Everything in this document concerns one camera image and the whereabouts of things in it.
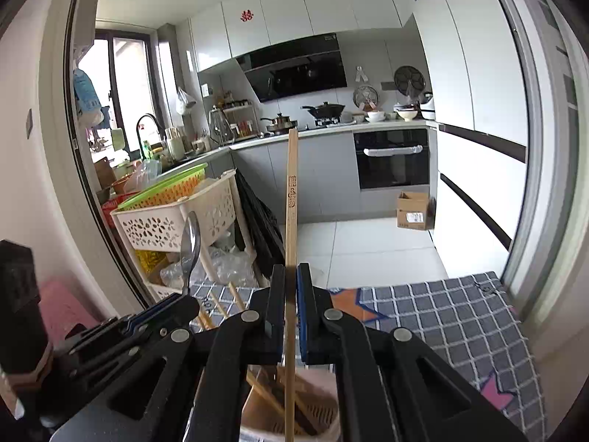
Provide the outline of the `metal spoon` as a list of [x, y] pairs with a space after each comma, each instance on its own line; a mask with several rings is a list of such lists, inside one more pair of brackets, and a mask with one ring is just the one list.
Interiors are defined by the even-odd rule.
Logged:
[[197, 215], [190, 211], [185, 220], [182, 234], [180, 264], [183, 276], [183, 289], [185, 295], [190, 294], [190, 277], [197, 265], [201, 250], [201, 232]]

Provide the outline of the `plain bamboo chopstick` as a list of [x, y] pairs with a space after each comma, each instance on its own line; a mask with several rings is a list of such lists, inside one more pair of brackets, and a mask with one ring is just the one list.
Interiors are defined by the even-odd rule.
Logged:
[[285, 440], [296, 435], [296, 251], [299, 132], [289, 131], [286, 165]]

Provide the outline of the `black kitchen faucet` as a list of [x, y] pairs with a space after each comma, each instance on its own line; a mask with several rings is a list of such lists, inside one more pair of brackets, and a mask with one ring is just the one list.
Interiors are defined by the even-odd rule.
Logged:
[[161, 144], [164, 139], [164, 130], [157, 118], [151, 113], [140, 116], [136, 125], [136, 133], [141, 146], [144, 145], [144, 142], [148, 142], [151, 146]]

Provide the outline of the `crumpled clear plastic bag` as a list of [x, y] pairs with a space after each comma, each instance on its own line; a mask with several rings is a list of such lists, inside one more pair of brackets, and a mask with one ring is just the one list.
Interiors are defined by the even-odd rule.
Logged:
[[[258, 287], [254, 268], [245, 252], [239, 252], [237, 249], [232, 252], [224, 252], [211, 246], [209, 254], [221, 285], [232, 283], [237, 287]], [[183, 271], [179, 262], [171, 263], [161, 269], [160, 276], [165, 286], [177, 290], [181, 290], [184, 286]]]

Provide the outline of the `pink plastic stool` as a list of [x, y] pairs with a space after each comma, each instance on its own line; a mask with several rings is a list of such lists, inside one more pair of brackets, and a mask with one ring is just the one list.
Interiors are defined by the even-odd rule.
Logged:
[[99, 323], [60, 281], [53, 280], [42, 285], [40, 297], [39, 308], [53, 345], [64, 341], [76, 327], [88, 329]]

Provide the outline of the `chopstick in holder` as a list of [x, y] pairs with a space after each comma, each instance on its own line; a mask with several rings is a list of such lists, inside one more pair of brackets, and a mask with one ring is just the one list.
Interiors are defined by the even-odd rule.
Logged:
[[262, 384], [262, 382], [257, 379], [257, 376], [255, 376], [255, 373], [251, 370], [247, 371], [247, 382], [251, 386], [251, 389], [253, 389], [255, 393], [258, 393], [258, 395], [261, 396], [262, 399], [265, 400], [265, 402], [268, 403], [273, 410], [275, 410], [276, 414], [282, 418], [285, 418], [285, 410], [283, 409], [282, 404], [279, 403], [279, 400], [275, 398], [275, 396], [272, 394], [272, 391], [269, 390], [269, 387], [265, 384]]

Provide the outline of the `beige perforated storage cart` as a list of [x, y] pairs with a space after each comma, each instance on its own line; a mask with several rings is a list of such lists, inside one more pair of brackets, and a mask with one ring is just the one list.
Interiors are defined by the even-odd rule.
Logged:
[[112, 212], [112, 219], [123, 245], [130, 253], [142, 282], [154, 300], [159, 301], [176, 290], [161, 282], [160, 270], [165, 267], [164, 262], [159, 262], [154, 269], [144, 269], [137, 252], [141, 250], [162, 253], [165, 260], [170, 262], [173, 255], [181, 252], [185, 222], [190, 214], [194, 214], [199, 223], [199, 260], [210, 283], [222, 282], [210, 255], [210, 247], [230, 229], [241, 232], [246, 261], [251, 269], [255, 269], [257, 254], [241, 207], [236, 173], [235, 170], [229, 170], [217, 179], [204, 180], [197, 185], [193, 194], [180, 197], [171, 204], [134, 210], [119, 208]]

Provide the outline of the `beige utensil holder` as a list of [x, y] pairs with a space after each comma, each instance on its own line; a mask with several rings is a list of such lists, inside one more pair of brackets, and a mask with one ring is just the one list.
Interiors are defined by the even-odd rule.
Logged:
[[296, 441], [338, 441], [338, 389], [335, 375], [326, 369], [299, 367], [293, 387], [286, 387], [286, 369], [251, 366], [247, 397], [241, 409], [241, 441], [285, 441], [286, 415], [293, 411]]

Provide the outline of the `green plastic basket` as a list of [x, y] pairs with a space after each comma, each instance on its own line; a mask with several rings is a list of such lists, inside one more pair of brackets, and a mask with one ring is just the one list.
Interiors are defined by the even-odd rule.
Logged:
[[139, 208], [163, 206], [164, 204], [175, 203], [181, 197], [189, 197], [198, 187], [198, 184], [206, 179], [207, 166], [207, 163], [199, 164], [192, 169], [166, 178], [123, 201], [118, 205], [117, 210], [133, 211]]

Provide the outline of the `grey checkered tablecloth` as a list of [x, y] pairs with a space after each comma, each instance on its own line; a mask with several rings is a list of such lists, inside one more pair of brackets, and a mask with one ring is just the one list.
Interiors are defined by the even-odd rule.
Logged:
[[536, 370], [491, 274], [329, 291], [338, 441], [542, 441]]

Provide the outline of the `cardboard box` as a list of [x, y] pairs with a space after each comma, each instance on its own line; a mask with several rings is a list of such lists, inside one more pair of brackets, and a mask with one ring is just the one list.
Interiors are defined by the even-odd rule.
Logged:
[[434, 227], [435, 199], [426, 193], [401, 192], [396, 212], [399, 228], [427, 231]]

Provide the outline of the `built-in black oven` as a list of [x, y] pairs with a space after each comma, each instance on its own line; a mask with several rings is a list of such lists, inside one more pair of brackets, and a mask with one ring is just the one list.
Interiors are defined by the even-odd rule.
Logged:
[[353, 139], [362, 190], [429, 184], [427, 129], [355, 133]]

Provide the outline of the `lidded cooking pot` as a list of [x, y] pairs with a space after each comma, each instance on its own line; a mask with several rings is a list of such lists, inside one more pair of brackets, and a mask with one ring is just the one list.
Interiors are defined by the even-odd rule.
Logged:
[[267, 121], [265, 129], [268, 133], [279, 135], [288, 133], [291, 129], [296, 129], [297, 121], [290, 116], [279, 113], [275, 118], [262, 118], [262, 121]]

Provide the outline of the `black wok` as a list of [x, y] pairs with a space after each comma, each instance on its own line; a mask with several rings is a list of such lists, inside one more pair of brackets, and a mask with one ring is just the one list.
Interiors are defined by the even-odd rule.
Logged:
[[303, 106], [303, 110], [307, 110], [316, 120], [338, 119], [345, 109], [345, 105], [331, 104], [323, 102], [318, 106]]

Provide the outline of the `black range hood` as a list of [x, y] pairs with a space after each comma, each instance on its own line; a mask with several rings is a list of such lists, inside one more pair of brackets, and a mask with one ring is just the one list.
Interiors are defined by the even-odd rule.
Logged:
[[236, 60], [261, 103], [348, 85], [335, 33], [289, 40]]

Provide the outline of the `white refrigerator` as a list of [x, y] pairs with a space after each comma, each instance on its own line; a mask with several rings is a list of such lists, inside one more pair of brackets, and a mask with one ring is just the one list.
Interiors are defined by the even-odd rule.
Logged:
[[528, 114], [519, 56], [499, 0], [393, 0], [417, 26], [437, 136], [433, 241], [448, 276], [500, 276], [526, 180]]

